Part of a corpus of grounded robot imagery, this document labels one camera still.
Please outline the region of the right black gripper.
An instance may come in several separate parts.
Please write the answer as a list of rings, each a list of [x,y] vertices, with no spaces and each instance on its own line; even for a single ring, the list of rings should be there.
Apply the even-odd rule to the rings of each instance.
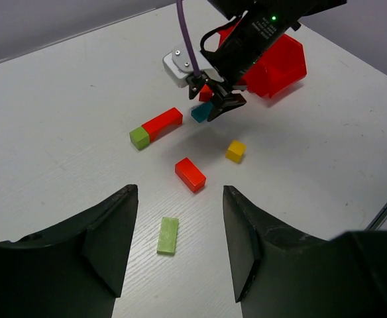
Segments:
[[[302,17],[300,9],[220,9],[229,22],[206,33],[200,42],[201,53],[218,71],[223,83],[207,76],[188,76],[189,100],[199,95],[207,84],[211,89],[233,89],[253,64],[289,29],[296,28]],[[214,52],[205,49],[205,41],[219,30],[234,27],[228,37]],[[215,94],[211,98],[212,108],[207,122],[223,113],[246,104],[240,93],[226,96]]]

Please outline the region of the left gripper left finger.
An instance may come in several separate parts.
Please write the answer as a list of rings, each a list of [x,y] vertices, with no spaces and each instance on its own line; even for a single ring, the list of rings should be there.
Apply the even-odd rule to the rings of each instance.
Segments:
[[[97,205],[16,242],[16,317],[110,317],[122,294],[138,210],[126,185]]]

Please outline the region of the green cube wood block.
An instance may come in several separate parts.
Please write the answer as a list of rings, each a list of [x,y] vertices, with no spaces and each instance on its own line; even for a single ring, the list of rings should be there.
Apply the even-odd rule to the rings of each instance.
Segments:
[[[150,136],[143,127],[137,127],[129,133],[130,141],[137,150],[142,150],[150,144]]]

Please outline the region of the red arch wood block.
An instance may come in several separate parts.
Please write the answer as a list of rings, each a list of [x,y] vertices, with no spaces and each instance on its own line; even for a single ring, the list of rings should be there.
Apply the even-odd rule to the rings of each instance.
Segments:
[[[150,142],[154,142],[158,135],[168,127],[179,126],[183,123],[182,113],[175,107],[161,113],[145,122],[141,127],[148,133]]]

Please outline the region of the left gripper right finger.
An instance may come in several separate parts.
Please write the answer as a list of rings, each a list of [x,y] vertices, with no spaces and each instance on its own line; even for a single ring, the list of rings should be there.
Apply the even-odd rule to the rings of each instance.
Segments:
[[[326,240],[272,216],[232,185],[223,188],[223,218],[243,317],[332,317]]]

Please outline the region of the teal long wood block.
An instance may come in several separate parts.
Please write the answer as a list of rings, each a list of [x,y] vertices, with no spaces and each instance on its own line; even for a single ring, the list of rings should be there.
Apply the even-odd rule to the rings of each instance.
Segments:
[[[191,117],[197,123],[202,123],[207,120],[212,108],[213,104],[210,101],[201,103],[191,109]]]

